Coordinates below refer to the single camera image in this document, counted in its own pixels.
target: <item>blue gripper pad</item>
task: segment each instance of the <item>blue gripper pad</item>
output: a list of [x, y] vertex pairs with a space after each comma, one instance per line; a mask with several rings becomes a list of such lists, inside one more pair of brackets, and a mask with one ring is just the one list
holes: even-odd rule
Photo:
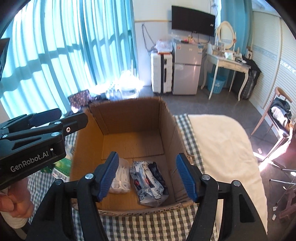
[[94, 171], [96, 183], [99, 185], [99, 192], [96, 194], [99, 202], [107, 196], [112, 181], [115, 178], [118, 165], [119, 156], [116, 152], [112, 151], [105, 163], [99, 165]]
[[176, 165], [188, 197], [190, 197], [194, 202], [196, 202], [198, 199], [198, 193], [196, 191], [196, 181], [199, 181], [197, 174], [194, 170], [192, 170], [192, 168], [190, 167], [191, 164], [187, 160], [186, 156], [182, 153], [177, 155]]

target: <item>chair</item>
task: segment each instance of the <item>chair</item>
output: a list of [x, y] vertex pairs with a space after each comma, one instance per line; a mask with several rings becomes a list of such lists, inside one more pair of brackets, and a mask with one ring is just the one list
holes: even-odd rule
[[289, 125], [289, 130], [287, 130], [285, 127], [283, 127], [272, 115], [272, 112], [270, 110], [270, 106], [273, 102], [273, 100], [275, 99], [275, 97], [278, 96], [283, 96], [285, 98], [285, 100], [288, 100], [290, 103], [292, 103], [292, 99], [280, 88], [280, 87], [276, 87], [275, 91], [274, 91], [274, 95], [270, 101], [270, 103], [268, 104], [264, 114], [262, 115], [260, 121], [258, 122], [257, 126], [255, 127], [254, 131], [252, 132], [251, 135], [253, 135], [255, 133], [255, 131], [258, 129], [258, 127], [261, 125], [261, 123], [263, 122], [264, 118], [266, 117], [266, 115], [268, 115], [268, 117], [271, 119], [272, 124], [269, 128], [269, 130], [267, 131], [267, 133], [271, 130], [271, 128], [274, 126], [280, 136], [278, 142], [274, 145], [274, 147], [270, 150], [270, 152], [266, 155], [266, 157], [263, 159], [263, 161], [268, 158], [283, 142], [283, 140], [290, 138], [290, 133], [293, 131], [293, 127], [291, 125]]
[[296, 187], [289, 188], [285, 194], [288, 195], [288, 202], [285, 210], [280, 212], [280, 219], [291, 219], [291, 215], [296, 212]]

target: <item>white wall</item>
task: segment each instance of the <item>white wall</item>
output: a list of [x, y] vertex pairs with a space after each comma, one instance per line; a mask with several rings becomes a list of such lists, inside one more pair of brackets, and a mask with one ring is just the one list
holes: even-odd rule
[[[150, 56], [145, 49], [144, 39], [142, 34], [142, 24], [145, 24], [152, 40], [156, 43], [157, 40], [171, 40], [173, 35], [187, 37], [190, 32], [172, 30], [171, 27], [171, 6], [181, 6], [197, 9], [210, 13], [210, 0], [133, 0], [136, 43], [138, 55], [139, 78], [144, 82], [144, 85], [151, 85], [151, 62]], [[202, 34], [194, 34], [193, 37], [200, 42], [208, 42], [208, 36]], [[151, 49], [153, 43], [145, 33], [147, 48]], [[200, 74], [200, 79], [203, 79], [203, 72]]]
[[3, 123], [8, 120], [9, 120], [9, 117], [8, 117], [6, 111], [4, 110], [4, 107], [0, 101], [0, 123]]

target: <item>metal stand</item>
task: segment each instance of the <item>metal stand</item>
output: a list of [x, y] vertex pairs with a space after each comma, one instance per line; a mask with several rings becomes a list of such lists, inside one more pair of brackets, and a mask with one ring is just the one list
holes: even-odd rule
[[[282, 171], [287, 171], [287, 172], [296, 172], [296, 170], [292, 170], [292, 169], [285, 169], [282, 168]], [[292, 182], [284, 182], [284, 181], [280, 181], [280, 180], [275, 180], [275, 179], [269, 179], [270, 182], [276, 182], [276, 183], [283, 183], [283, 184], [290, 184], [290, 186], [287, 188], [287, 190], [285, 190], [285, 192], [283, 193], [283, 195], [280, 197], [280, 199], [276, 202], [276, 205], [280, 202], [280, 200], [285, 196], [285, 194], [287, 193], [287, 191], [294, 185], [296, 185], [296, 183], [294, 183], [296, 177], [293, 178]]]

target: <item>blue curtain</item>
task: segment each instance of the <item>blue curtain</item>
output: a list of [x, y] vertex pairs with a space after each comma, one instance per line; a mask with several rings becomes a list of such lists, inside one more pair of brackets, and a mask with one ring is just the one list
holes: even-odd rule
[[131, 0], [31, 0], [13, 19], [0, 81], [10, 118], [60, 108], [67, 97], [136, 68]]
[[239, 47], [244, 55], [252, 43], [252, 0], [221, 0], [221, 22], [228, 21], [237, 33], [235, 51]]

